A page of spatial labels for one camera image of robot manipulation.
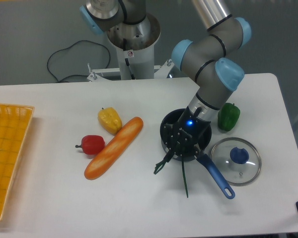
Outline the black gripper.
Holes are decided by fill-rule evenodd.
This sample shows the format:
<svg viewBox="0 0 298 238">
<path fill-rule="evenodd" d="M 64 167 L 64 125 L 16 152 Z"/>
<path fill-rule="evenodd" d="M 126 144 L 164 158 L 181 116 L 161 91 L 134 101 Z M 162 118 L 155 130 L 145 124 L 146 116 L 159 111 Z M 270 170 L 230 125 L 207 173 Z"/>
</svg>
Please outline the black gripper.
<svg viewBox="0 0 298 238">
<path fill-rule="evenodd" d="M 163 119 L 163 149 L 167 157 L 199 157 L 211 140 L 211 126 L 188 109 L 177 109 Z"/>
</svg>

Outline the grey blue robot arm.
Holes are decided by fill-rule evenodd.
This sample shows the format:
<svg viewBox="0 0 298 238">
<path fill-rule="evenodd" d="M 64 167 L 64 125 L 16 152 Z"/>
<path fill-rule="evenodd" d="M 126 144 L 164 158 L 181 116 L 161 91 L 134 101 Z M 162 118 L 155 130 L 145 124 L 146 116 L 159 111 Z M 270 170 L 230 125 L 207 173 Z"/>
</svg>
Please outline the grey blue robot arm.
<svg viewBox="0 0 298 238">
<path fill-rule="evenodd" d="M 194 6 L 208 36 L 197 43 L 182 40 L 174 47 L 171 60 L 199 90 L 176 122 L 161 125 L 168 159 L 200 153 L 199 139 L 244 78 L 241 67 L 226 56 L 251 38 L 249 23 L 233 18 L 222 0 L 196 0 Z M 116 48 L 123 80 L 153 77 L 160 25 L 147 13 L 145 1 L 88 0 L 80 12 L 91 31 L 105 33 Z"/>
</svg>

